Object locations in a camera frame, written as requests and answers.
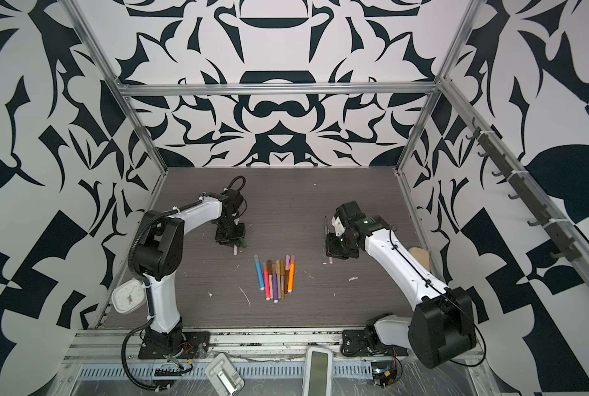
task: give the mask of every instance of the black and white patterned wall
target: black and white patterned wall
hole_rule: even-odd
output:
[[[468,0],[85,0],[123,83],[433,81]],[[169,166],[395,165],[424,95],[140,98]]]
[[[0,0],[0,395],[56,373],[159,171],[55,0]]]
[[[589,1],[489,0],[453,82],[589,239]],[[441,99],[405,170],[439,270],[504,394],[589,394],[589,288],[470,134]]]
[[[468,0],[81,0],[125,83],[421,81]]]
[[[425,94],[134,98],[168,166],[395,165]]]

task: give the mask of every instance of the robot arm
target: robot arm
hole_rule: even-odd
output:
[[[370,349],[410,348],[426,367],[434,368],[477,344],[468,294],[449,289],[426,271],[380,216],[367,217],[352,201],[336,210],[332,225],[336,233],[327,235],[327,255],[346,260],[358,258],[359,249],[366,251],[385,268],[413,309],[410,321],[395,315],[375,321],[369,330]]]
[[[233,189],[238,179],[242,185]],[[175,354],[181,344],[182,320],[176,306],[175,274],[182,259],[184,235],[211,221],[217,225],[216,242],[231,247],[242,244],[245,228],[239,222],[239,209],[245,202],[240,193],[244,185],[244,177],[237,176],[222,193],[205,193],[198,201],[169,212],[150,210],[144,214],[128,266],[146,288],[151,320],[146,329],[146,344],[155,345],[158,355]]]

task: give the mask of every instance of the clock face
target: clock face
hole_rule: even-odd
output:
[[[116,312],[131,313],[145,302],[145,289],[139,280],[130,280],[117,287],[112,293],[112,303]]]

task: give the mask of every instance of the wood grain surface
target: wood grain surface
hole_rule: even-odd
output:
[[[202,192],[219,193],[237,175],[247,179],[242,194],[248,210],[242,221],[248,247],[233,256],[231,248],[214,241],[212,224],[185,235],[175,281],[184,326],[363,326],[381,313],[412,315],[400,289],[364,251],[358,259],[330,264],[323,250],[324,217],[331,219],[338,206],[352,200],[365,214],[398,226],[396,235],[407,248],[419,246],[392,168],[175,168],[169,170],[155,209],[184,205]],[[296,256],[294,289],[277,304],[259,290],[254,254],[262,263]],[[127,273],[124,281],[131,278]],[[104,328],[134,328],[146,315],[146,307],[128,315],[112,310]]]

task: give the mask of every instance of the white debris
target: white debris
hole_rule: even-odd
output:
[[[248,299],[248,296],[246,295],[246,293],[244,293],[244,297],[246,297],[246,301],[248,301],[248,306],[250,307],[250,306],[251,306],[251,300],[249,300],[249,299]]]

